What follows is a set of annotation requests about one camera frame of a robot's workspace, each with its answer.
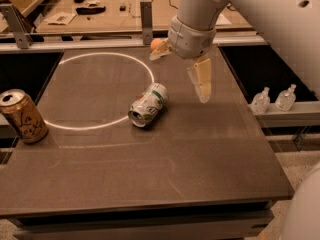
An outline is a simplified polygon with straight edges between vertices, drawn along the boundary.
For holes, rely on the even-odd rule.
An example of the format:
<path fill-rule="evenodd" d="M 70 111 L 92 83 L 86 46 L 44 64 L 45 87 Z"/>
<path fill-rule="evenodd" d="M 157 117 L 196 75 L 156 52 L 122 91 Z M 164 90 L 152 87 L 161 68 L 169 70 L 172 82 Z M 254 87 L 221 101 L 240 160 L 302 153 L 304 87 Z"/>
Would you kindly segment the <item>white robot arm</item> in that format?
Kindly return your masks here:
<path fill-rule="evenodd" d="M 202 59 L 227 4 L 320 95 L 320 0 L 181 0 L 168 38 L 151 49 L 150 58 L 174 52 L 184 59 Z"/>

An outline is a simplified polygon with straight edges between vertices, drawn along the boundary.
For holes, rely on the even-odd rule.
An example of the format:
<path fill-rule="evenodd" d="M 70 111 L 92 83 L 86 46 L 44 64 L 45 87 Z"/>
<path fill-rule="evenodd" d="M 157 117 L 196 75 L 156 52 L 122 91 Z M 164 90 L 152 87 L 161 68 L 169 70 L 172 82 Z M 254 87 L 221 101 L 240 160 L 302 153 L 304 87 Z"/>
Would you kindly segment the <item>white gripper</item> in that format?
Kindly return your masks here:
<path fill-rule="evenodd" d="M 162 43 L 150 54 L 151 61 L 171 54 L 172 50 L 183 59 L 197 58 L 187 72 L 201 103 L 207 103 L 211 97 L 212 66 L 211 59 L 205 54 L 210 50 L 215 34 L 215 29 L 196 30 L 174 16 L 168 30 L 168 40 L 162 39 Z"/>

